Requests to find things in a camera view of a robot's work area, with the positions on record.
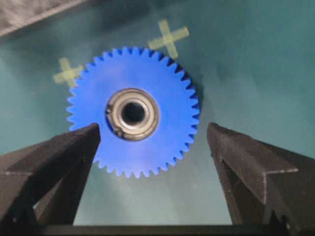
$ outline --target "table surface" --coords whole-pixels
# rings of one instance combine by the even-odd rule
[[[315,157],[314,18],[307,0],[109,0],[32,25],[0,43],[0,154],[67,132],[60,62],[78,68],[115,47],[148,47],[165,19],[171,32],[189,32],[174,45],[200,98],[195,143],[150,178],[93,165],[75,224],[230,224],[207,125]]]

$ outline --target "plastic spur gear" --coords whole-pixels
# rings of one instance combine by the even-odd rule
[[[126,177],[157,175],[193,143],[199,123],[194,86],[162,53],[113,49],[95,57],[75,81],[68,98],[69,130],[98,123],[101,142],[94,162],[99,168]]]

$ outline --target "black plastic part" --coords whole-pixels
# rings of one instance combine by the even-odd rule
[[[99,141],[92,124],[0,156],[0,234],[72,224]]]
[[[270,227],[238,226],[47,226],[34,235],[43,236],[268,236]]]
[[[315,235],[315,161],[215,123],[208,143],[234,224]]]

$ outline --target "center hole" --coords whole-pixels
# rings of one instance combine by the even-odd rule
[[[144,109],[136,102],[130,102],[122,110],[123,121],[128,125],[137,125],[144,119]]]

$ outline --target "metal bearing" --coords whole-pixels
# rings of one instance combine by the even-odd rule
[[[148,137],[158,125],[158,107],[146,92],[126,88],[116,92],[106,106],[106,117],[114,134],[136,141]]]

